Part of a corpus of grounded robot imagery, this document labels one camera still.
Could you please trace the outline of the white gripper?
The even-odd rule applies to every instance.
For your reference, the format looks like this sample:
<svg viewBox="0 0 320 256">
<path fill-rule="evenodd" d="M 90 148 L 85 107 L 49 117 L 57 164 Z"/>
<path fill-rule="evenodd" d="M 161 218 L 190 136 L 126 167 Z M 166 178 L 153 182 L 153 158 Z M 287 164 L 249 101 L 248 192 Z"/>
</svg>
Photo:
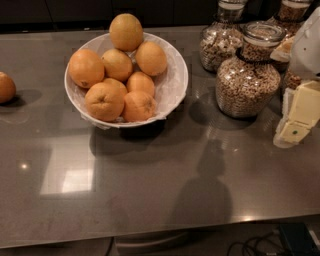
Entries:
<svg viewBox="0 0 320 256">
<path fill-rule="evenodd" d="M 271 53 L 279 62 L 290 60 L 290 70 L 304 80 L 320 79 L 320 7 L 304 22 L 295 37 L 284 40 Z M 279 148 L 299 145 L 320 120 L 320 82 L 307 81 L 283 96 L 282 119 L 273 144 Z"/>
</svg>

